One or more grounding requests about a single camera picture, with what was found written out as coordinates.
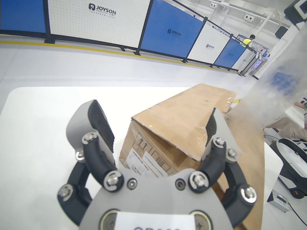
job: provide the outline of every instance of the white label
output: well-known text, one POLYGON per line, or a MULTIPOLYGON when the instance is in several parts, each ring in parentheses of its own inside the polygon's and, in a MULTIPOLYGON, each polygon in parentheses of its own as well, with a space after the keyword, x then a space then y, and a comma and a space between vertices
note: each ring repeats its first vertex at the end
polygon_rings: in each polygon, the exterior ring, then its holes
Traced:
POLYGON ((195 229, 193 215, 145 214, 118 212, 114 230, 191 230, 195 229))
POLYGON ((156 177, 134 149, 130 150, 130 153, 126 159, 126 163, 130 169, 141 176, 156 177))
POLYGON ((152 156, 145 151, 143 161, 151 168, 158 177, 166 177, 168 174, 162 169, 152 156))

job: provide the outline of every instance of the box flap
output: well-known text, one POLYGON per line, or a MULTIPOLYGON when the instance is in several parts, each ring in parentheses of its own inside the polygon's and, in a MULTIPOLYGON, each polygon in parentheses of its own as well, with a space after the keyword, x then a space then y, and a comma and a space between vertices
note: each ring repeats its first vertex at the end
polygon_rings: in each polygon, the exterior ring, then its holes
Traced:
POLYGON ((200 161, 207 142, 206 124, 213 108, 227 112, 235 95, 225 89, 198 84, 132 118, 200 161))

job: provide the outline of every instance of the blue panel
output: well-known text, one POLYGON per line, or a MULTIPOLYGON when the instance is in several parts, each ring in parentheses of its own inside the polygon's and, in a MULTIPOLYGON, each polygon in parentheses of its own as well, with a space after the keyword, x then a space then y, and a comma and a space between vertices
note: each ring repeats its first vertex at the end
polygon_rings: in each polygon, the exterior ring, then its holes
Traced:
POLYGON ((203 22, 162 0, 154 0, 141 48, 186 57, 203 22))
POLYGON ((221 52, 214 65, 231 68, 238 58, 244 53, 245 47, 240 45, 239 42, 234 39, 230 39, 224 50, 221 52))
POLYGON ((45 33, 43 0, 0 0, 0 29, 45 33))

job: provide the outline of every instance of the barcode label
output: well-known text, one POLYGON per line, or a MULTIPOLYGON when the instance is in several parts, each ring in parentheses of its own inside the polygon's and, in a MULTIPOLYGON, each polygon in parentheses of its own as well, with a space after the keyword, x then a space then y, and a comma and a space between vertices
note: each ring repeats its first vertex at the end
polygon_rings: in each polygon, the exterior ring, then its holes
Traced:
POLYGON ((151 169, 144 163, 142 158, 138 153, 131 149, 128 157, 126 159, 128 167, 135 173, 145 177, 156 177, 156 175, 151 171, 151 169))

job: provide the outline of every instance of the screw head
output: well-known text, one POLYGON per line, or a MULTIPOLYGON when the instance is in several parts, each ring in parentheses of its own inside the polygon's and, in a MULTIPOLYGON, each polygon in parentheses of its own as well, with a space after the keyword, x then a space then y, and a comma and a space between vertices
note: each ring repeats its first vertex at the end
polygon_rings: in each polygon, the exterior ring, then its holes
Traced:
POLYGON ((228 149, 227 154, 230 158, 236 159, 238 157, 238 154, 234 149, 228 149))
POLYGON ((76 151, 75 158, 78 162, 83 162, 85 160, 84 151, 83 150, 76 151))
POLYGON ((202 175, 198 174, 194 178, 194 183, 199 188, 203 187, 205 185, 205 178, 202 175))
POLYGON ((192 190, 197 190, 201 187, 209 187, 209 179, 205 173, 194 171, 189 177, 189 184, 192 190))
POLYGON ((88 132, 82 137, 82 143, 87 145, 90 141, 97 138, 97 132, 88 132))
POLYGON ((63 185, 58 191, 58 195, 63 199, 64 202, 70 199, 72 193, 73 187, 70 184, 63 185))
POLYGON ((216 138, 215 142, 219 145, 219 146, 222 146, 225 144, 225 141, 222 140, 222 138, 216 138))
POLYGON ((128 182, 127 182, 127 187, 128 189, 130 190, 134 190, 137 186, 137 180, 135 180, 134 178, 130 179, 128 182))
POLYGON ((240 192, 241 196, 246 202, 254 203, 257 200, 257 193, 255 189, 251 186, 245 189, 241 188, 240 192))
POLYGON ((120 184, 120 187, 118 187, 119 181, 120 181, 120 177, 122 176, 122 174, 118 171, 118 170, 112 170, 110 171, 103 180, 103 187, 107 190, 107 191, 116 191, 122 188, 122 184, 120 184))
POLYGON ((118 184, 118 177, 116 176, 116 174, 112 174, 106 182, 109 186, 114 186, 118 184))
POLYGON ((90 140, 93 139, 93 135, 92 135, 91 133, 87 133, 87 134, 84 136, 84 139, 85 139, 86 141, 90 141, 90 140))
POLYGON ((255 197, 256 194, 250 189, 250 188, 246 188, 244 190, 244 194, 247 198, 251 198, 251 197, 255 197))
POLYGON ((60 197, 67 197, 69 195, 69 193, 70 193, 70 190, 67 187, 63 187, 59 191, 60 197))
POLYGON ((175 186, 178 190, 184 190, 185 189, 185 181, 181 178, 177 179, 175 182, 175 186))

